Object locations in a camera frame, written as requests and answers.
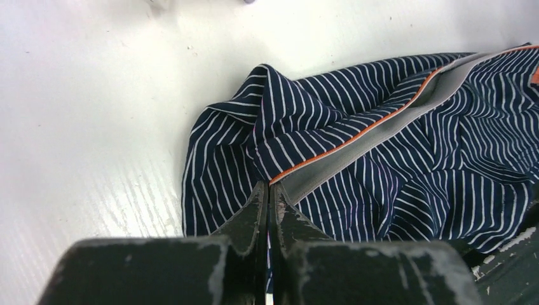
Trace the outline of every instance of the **white table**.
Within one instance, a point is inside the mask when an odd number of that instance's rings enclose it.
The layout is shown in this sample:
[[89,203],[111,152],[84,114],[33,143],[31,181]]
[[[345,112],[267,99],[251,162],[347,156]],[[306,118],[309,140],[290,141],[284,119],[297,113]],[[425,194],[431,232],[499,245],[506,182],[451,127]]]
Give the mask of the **white table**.
[[538,12],[534,0],[1,1],[0,304],[34,302],[76,240],[182,236],[189,130],[257,64],[295,79],[537,43]]

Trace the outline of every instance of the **gray lining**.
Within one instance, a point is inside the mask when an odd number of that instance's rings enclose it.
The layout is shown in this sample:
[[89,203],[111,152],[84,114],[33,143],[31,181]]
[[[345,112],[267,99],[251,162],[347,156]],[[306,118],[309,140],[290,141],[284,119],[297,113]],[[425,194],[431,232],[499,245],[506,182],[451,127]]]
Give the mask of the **gray lining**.
[[443,104],[460,88],[472,68],[497,55],[499,53],[474,54],[455,60],[425,85],[408,108],[352,143],[288,174],[282,180],[282,185],[290,197],[290,202],[295,205],[372,148],[400,132],[418,117]]

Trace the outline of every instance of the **black metal object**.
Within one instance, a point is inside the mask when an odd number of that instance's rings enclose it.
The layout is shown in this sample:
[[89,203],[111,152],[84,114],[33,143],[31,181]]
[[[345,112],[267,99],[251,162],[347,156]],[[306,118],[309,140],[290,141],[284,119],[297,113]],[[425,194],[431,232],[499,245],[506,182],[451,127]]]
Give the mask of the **black metal object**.
[[539,232],[529,227],[472,269],[485,304],[539,304]]
[[269,194],[258,183],[210,236],[79,242],[39,303],[264,304],[268,230],[275,304],[479,304],[451,247],[336,242],[289,204],[279,183]]
[[341,243],[270,190],[275,304],[480,304],[470,270],[442,242]]
[[80,241],[39,304],[264,304],[267,193],[258,183],[212,236]]

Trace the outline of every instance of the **garment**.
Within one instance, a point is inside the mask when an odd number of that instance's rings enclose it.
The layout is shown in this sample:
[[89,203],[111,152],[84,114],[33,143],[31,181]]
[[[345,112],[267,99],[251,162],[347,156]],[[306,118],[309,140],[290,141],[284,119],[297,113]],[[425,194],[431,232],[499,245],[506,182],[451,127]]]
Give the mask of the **garment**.
[[[392,58],[297,81],[256,67],[193,127],[182,183],[185,234],[215,231],[258,180],[286,179],[360,139],[467,55]],[[480,62],[441,105],[297,208],[336,240],[461,238],[480,252],[500,247],[515,235],[539,180],[538,65],[539,46]]]

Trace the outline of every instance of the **striped shirt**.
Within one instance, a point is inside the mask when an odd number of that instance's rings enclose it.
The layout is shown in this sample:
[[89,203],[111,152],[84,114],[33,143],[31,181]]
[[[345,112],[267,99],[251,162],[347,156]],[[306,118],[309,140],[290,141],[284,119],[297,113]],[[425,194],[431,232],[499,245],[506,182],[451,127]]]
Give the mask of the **striped shirt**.
[[[429,103],[421,97],[439,92],[428,87],[469,55],[392,58],[297,81],[256,67],[193,127],[182,181],[185,234],[215,231],[258,180],[301,182],[301,170],[342,160],[337,153],[348,147],[357,156],[319,180],[310,175],[313,188],[294,200],[335,240],[459,238],[480,252],[500,247],[515,235],[539,180],[539,46],[474,62],[447,98],[417,112]],[[361,154],[353,147],[413,111],[417,118],[359,146]]]

